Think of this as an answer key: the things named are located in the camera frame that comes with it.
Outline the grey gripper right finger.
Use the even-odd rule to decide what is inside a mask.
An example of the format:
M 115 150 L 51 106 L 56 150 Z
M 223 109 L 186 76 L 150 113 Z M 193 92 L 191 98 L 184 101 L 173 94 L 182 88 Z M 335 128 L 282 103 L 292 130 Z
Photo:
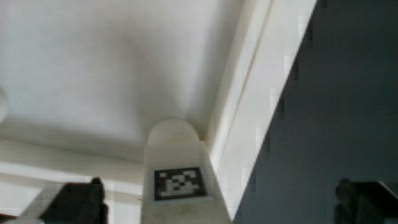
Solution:
M 342 179 L 335 200 L 333 224 L 398 224 L 398 193 L 379 181 Z

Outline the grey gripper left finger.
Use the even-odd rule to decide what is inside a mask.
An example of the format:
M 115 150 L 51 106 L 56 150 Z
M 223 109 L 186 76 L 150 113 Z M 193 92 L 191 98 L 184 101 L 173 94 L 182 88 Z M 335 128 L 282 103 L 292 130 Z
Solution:
M 38 216 L 44 224 L 108 224 L 108 206 L 101 179 L 67 183 Z

